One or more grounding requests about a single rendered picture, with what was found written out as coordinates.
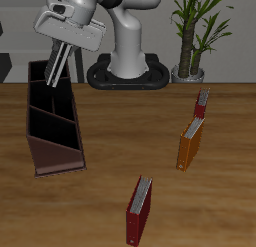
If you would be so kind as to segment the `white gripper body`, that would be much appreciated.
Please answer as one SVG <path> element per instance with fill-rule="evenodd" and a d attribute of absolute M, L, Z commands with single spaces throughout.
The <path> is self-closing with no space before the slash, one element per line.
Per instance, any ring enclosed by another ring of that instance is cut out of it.
<path fill-rule="evenodd" d="M 61 16 L 43 6 L 34 21 L 34 30 L 37 33 L 55 38 L 89 51 L 97 51 L 101 40 L 106 33 L 106 26 L 92 19 L 89 25 L 82 28 L 72 25 Z"/>

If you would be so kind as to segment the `dark brown desk caddy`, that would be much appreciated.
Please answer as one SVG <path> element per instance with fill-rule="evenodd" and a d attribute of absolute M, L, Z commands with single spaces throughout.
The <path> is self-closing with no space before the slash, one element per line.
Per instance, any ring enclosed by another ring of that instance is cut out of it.
<path fill-rule="evenodd" d="M 68 65 L 56 88 L 46 84 L 46 65 L 28 64 L 26 137 L 36 178 L 86 169 Z"/>

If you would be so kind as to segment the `green pot plant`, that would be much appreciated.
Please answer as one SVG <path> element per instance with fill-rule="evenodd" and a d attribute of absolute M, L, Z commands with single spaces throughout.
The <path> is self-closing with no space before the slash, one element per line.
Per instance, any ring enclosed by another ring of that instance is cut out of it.
<path fill-rule="evenodd" d="M 182 0 L 179 3 L 174 0 L 178 10 L 172 13 L 170 20 L 173 21 L 174 15 L 181 20 L 180 23 L 176 22 L 176 26 L 182 44 L 179 64 L 171 71 L 173 83 L 202 83 L 205 77 L 204 70 L 199 67 L 202 54 L 214 51 L 211 45 L 215 41 L 231 35 L 231 32 L 225 32 L 229 19 L 213 29 L 219 12 L 208 19 L 204 18 L 221 1 L 223 0 Z"/>

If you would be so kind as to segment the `black white striped book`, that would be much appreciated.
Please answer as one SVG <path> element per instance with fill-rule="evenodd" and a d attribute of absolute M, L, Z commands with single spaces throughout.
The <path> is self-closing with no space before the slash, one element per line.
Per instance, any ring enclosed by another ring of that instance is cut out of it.
<path fill-rule="evenodd" d="M 48 86 L 57 86 L 71 49 L 72 45 L 61 40 L 53 40 L 52 52 L 44 72 Z"/>

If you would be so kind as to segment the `orange book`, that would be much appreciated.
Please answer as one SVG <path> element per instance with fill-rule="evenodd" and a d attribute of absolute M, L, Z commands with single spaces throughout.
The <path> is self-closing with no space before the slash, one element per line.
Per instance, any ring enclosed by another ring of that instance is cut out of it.
<path fill-rule="evenodd" d="M 192 121 L 182 132 L 176 164 L 178 170 L 185 172 L 197 154 L 200 147 L 204 122 L 204 118 L 194 116 Z"/>

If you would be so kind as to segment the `flat black base plate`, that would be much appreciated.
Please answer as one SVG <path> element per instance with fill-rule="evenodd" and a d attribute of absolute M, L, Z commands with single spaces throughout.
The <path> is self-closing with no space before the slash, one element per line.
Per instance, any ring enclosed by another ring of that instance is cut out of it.
<path fill-rule="evenodd" d="M 98 90 L 158 90 L 164 88 L 170 80 L 169 70 L 159 62 L 154 53 L 145 54 L 149 70 L 134 79 L 122 79 L 107 70 L 110 54 L 103 53 L 87 71 L 87 82 Z"/>

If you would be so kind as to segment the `red book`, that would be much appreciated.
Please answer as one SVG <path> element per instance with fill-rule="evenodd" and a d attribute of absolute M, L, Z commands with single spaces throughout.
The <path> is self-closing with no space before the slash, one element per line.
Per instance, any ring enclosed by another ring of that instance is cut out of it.
<path fill-rule="evenodd" d="M 209 88 L 201 88 L 199 90 L 198 97 L 195 103 L 194 115 L 200 119 L 203 119 L 205 116 L 209 92 Z"/>
<path fill-rule="evenodd" d="M 138 247 L 151 207 L 152 178 L 140 176 L 126 208 L 126 243 Z"/>

